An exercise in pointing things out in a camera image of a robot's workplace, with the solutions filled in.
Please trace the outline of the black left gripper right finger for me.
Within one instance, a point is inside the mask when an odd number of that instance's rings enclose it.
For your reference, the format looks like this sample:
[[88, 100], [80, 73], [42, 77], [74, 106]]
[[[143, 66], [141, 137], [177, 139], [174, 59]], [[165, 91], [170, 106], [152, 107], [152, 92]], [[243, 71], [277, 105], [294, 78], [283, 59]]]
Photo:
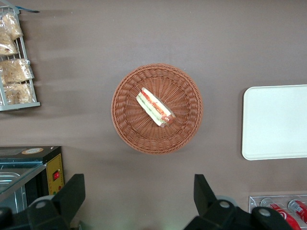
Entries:
[[194, 176], [193, 198], [198, 215], [186, 230], [251, 230], [250, 214], [226, 199], [218, 199], [203, 174]]

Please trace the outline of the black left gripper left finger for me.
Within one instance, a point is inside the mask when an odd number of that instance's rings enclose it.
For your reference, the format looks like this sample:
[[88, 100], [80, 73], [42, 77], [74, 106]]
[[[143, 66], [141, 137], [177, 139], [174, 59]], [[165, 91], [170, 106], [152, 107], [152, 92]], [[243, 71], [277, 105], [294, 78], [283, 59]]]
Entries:
[[30, 229], [69, 230], [84, 200], [84, 175], [75, 174], [52, 198], [41, 197], [27, 208]]

